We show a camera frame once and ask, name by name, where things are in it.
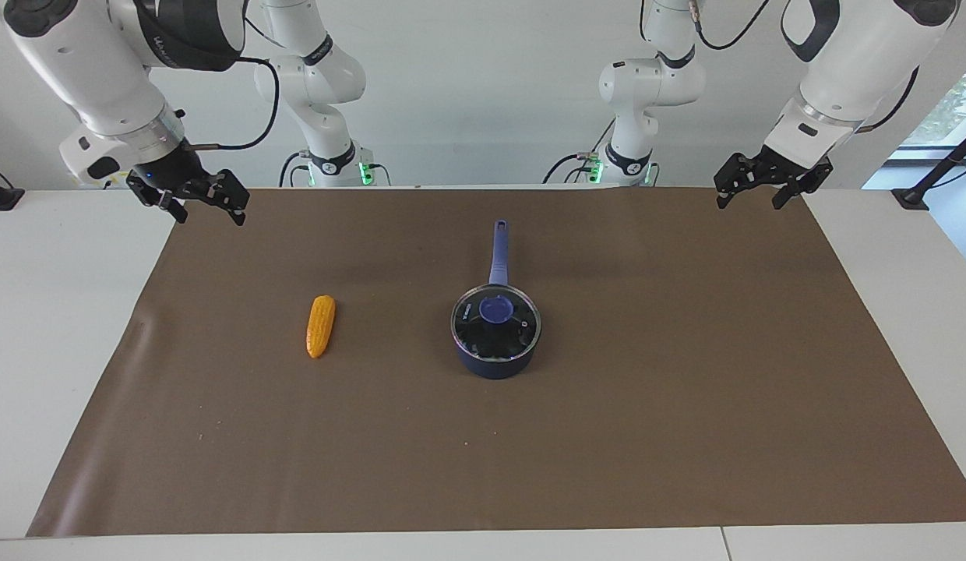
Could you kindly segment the black stand with clamp base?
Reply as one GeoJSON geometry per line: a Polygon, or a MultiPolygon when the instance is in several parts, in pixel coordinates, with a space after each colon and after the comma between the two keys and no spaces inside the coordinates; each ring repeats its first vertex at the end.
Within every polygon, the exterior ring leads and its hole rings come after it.
{"type": "Polygon", "coordinates": [[[916,185],[907,189],[892,189],[892,195],[900,206],[906,210],[929,210],[929,206],[924,201],[925,194],[930,189],[941,185],[943,177],[963,162],[965,157],[966,138],[958,143],[942,160],[939,160],[939,163],[935,164],[935,167],[928,174],[925,174],[925,177],[921,178],[916,185]]]}

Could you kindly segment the brown table mat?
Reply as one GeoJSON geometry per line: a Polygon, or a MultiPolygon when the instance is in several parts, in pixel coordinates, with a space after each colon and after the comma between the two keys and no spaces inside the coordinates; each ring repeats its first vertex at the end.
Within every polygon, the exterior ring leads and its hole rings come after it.
{"type": "Polygon", "coordinates": [[[243,227],[189,205],[28,536],[966,521],[818,221],[770,198],[258,189],[243,227]],[[449,319],[497,220],[543,330],[493,380],[449,319]]]}

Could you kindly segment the glass lid with blue knob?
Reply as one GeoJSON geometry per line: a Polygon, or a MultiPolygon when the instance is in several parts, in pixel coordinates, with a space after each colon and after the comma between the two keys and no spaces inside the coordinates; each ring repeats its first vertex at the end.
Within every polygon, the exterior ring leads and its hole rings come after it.
{"type": "Polygon", "coordinates": [[[458,299],[449,326],[458,351],[501,365],[533,354],[543,323],[525,292],[511,285],[484,284],[458,299]]]}

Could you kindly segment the yellow corn cob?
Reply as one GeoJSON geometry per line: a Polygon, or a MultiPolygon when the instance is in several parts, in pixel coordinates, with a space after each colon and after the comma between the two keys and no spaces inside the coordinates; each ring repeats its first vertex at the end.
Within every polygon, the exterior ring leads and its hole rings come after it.
{"type": "Polygon", "coordinates": [[[329,347],[336,312],[336,299],[330,295],[313,299],[305,331],[305,348],[310,358],[319,358],[329,347]]]}

